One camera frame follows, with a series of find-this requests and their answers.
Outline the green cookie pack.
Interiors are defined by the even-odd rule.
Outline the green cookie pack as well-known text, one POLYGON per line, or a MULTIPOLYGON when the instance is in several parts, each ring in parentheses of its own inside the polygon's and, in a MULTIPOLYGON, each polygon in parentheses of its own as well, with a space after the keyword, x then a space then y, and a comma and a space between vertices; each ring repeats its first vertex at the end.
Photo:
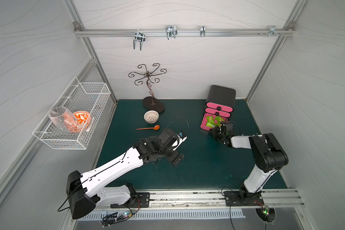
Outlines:
POLYGON ((216 125, 215 125, 215 123, 207 122, 206 126, 209 128, 214 128, 216 125))
POLYGON ((206 119, 208 122, 214 122, 213 116, 208 116, 208 117, 206 117, 206 119))

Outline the black pink drawer cabinet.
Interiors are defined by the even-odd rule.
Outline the black pink drawer cabinet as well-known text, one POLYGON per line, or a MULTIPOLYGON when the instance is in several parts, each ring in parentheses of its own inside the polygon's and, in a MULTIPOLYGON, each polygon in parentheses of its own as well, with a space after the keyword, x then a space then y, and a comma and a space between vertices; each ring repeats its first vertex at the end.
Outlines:
MULTIPOLYGON (((208 122, 206 117, 208 116, 213 116, 213 118, 220 116, 225 119, 225 121, 228 121, 234 111, 235 102, 236 91, 234 89, 212 85, 206 99, 204 116, 202 118, 200 128, 206 131, 212 129, 206 126, 206 123, 208 122)), ((215 120, 211 123, 215 123, 216 126, 220 126, 221 124, 215 120)))

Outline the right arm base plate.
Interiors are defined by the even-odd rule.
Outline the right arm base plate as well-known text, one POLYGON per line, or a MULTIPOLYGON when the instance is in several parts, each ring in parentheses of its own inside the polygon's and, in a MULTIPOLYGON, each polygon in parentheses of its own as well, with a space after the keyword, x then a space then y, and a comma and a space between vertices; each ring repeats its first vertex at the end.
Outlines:
POLYGON ((262 199, 261 192, 249 193, 242 190, 239 191, 225 191, 222 192, 225 200, 225 204, 228 207, 239 207, 239 206, 254 206, 260 207, 265 203, 262 199))

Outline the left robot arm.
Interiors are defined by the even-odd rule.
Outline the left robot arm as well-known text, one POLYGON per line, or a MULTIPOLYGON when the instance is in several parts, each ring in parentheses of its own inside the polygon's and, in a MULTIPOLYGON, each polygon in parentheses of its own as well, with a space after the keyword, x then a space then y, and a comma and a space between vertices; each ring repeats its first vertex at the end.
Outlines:
POLYGON ((88 172, 71 172, 67 178, 66 202, 69 203, 72 219, 80 219, 103 204, 131 205, 137 200, 132 185, 106 186, 126 173, 150 162, 166 158, 176 166, 184 158, 178 147, 187 139, 186 133, 165 129, 159 136, 133 142, 120 156, 88 172))

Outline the green cookie pack barcode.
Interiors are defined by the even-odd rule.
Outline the green cookie pack barcode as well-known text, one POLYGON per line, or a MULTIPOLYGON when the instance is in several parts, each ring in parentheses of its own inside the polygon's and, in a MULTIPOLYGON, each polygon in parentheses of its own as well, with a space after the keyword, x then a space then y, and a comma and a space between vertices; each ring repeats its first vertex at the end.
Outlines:
POLYGON ((221 122, 225 121, 225 119, 221 118, 220 116, 216 116, 214 118, 214 120, 217 121, 218 123, 221 123, 221 122))

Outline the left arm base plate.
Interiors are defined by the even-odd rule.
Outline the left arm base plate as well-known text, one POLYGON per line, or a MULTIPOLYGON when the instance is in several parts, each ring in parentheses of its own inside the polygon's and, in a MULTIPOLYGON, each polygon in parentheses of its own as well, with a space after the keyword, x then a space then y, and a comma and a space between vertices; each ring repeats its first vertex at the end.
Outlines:
POLYGON ((148 208, 150 205, 150 193, 134 193, 131 195, 131 198, 123 205, 112 204, 110 208, 148 208))

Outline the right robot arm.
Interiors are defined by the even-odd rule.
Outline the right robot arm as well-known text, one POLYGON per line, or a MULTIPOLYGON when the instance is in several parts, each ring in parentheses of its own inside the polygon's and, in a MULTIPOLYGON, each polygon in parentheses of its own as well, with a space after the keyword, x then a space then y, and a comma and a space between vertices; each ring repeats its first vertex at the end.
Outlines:
POLYGON ((239 189, 242 203, 259 201, 262 189, 268 180, 288 164, 288 156, 272 133, 244 136, 235 135, 233 123, 221 122, 210 130, 214 139, 229 148, 250 149, 254 158, 254 168, 239 189))

